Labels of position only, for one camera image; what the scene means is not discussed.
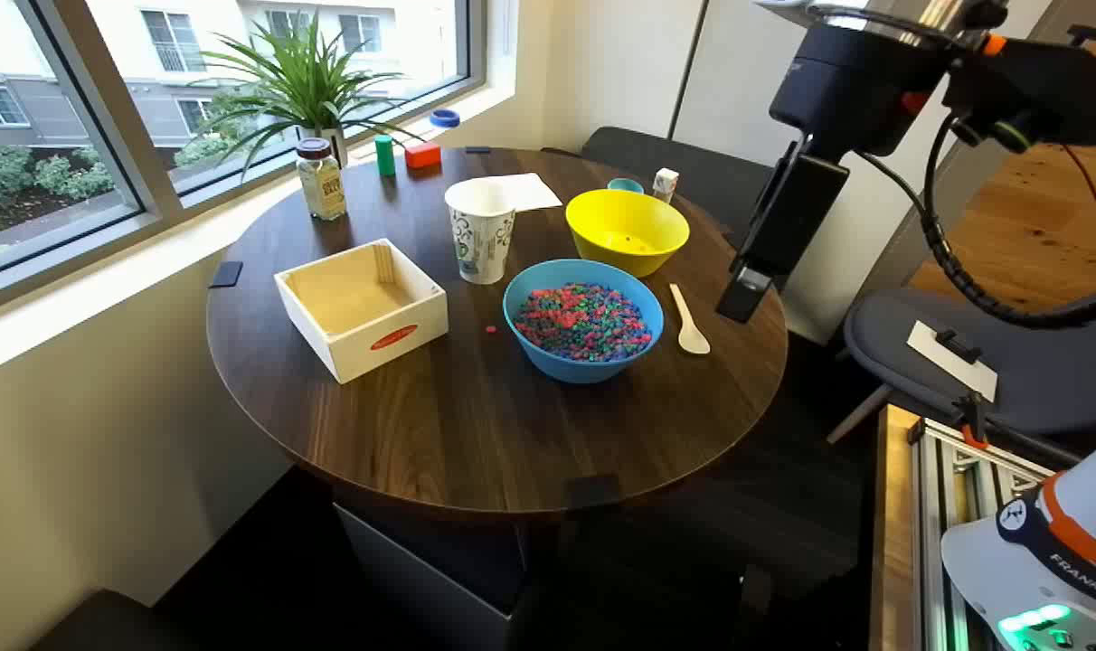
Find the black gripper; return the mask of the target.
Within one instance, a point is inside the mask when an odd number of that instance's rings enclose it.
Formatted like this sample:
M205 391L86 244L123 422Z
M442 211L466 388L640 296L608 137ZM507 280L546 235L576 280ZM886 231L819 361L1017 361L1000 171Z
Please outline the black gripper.
M756 314L764 294L782 287L805 254L846 176L846 165L812 156L804 141L776 160L775 176L758 194L748 237L734 260L734 274L718 294L718 314L734 323L748 323Z

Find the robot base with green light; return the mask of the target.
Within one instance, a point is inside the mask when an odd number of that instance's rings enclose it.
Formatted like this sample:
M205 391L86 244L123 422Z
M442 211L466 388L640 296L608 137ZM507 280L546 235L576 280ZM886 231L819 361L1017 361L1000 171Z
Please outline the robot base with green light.
M1000 651L1096 651L1096 450L947 529L940 563Z

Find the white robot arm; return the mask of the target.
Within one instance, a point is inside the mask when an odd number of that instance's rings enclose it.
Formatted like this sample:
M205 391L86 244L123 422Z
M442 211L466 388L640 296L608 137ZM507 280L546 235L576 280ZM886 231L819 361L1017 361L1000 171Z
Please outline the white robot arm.
M852 153L879 165L936 83L947 83L930 153L965 144L1096 144L1096 38L1075 24L1065 42L1000 36L1010 0L756 0L804 27L771 100L798 130L776 160L756 220L730 260L716 312L748 323L798 265L827 218Z

